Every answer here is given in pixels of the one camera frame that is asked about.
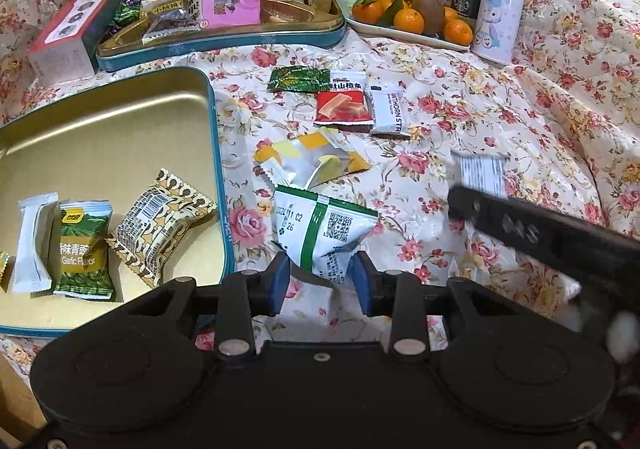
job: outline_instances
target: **gold tin tray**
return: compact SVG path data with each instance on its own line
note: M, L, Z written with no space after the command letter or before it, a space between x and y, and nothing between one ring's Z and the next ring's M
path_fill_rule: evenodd
M181 275L213 285L233 268L218 132L207 77L193 68L168 68L94 88L37 109L0 129L0 250L15 254L18 201L58 192L60 200L106 199L113 205L110 232L156 179L161 167L220 205L191 227L164 266L163 279ZM59 243L54 225L49 267L55 281ZM0 288L0 332L57 336L149 290L109 252L114 302L92 302L49 292L8 291L12 266Z
M273 18L286 22L271 22ZM340 28L344 22L342 10L335 0L329 13L318 12L306 4L292 0L260 0L260 20L261 24L204 29L199 32L169 36L143 45L142 36L150 25L148 19L143 19L123 28L116 35L100 44L96 54L98 57L107 58L146 48L185 43L194 39L238 37L256 33L327 32Z

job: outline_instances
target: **red box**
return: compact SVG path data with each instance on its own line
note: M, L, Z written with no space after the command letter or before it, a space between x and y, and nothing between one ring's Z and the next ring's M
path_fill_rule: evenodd
M95 74L95 49L122 0L68 0L27 55L43 86Z

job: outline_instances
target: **white snack wrapper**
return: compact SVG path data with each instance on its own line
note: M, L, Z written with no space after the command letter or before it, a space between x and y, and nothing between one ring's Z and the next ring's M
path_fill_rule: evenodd
M369 111L373 115L373 126L369 134L390 134L408 138L409 121L402 107L401 90L382 90L371 86L367 90Z
M504 186L505 159L502 156L461 155L453 151L451 156L456 163L453 183L498 198L507 197Z
M47 263L51 226L57 205L58 193L40 194L18 202L22 225L14 275L9 281L12 292L41 292L51 288Z
M351 255L378 223L375 210L280 186L274 194L278 244L301 269L343 284Z

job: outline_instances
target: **box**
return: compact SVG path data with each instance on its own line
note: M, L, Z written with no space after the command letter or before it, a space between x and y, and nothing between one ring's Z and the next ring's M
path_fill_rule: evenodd
M31 389L0 355L0 440L15 447L15 439L25 442L45 424Z
M95 48L122 0L69 0L27 50L31 66L48 87L95 74Z

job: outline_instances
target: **red snack packet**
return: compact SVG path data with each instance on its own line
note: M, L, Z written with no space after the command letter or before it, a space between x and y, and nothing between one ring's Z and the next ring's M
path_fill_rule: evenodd
M319 92L316 124L373 124L364 102L364 72L331 72L328 92Z

